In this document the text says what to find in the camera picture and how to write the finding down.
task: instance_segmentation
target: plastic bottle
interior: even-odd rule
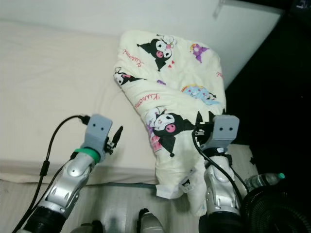
[[[266,186],[266,185],[275,185],[284,179],[285,175],[283,173],[265,173],[260,175],[251,176],[245,180],[245,183],[249,189],[252,191],[255,188]]]

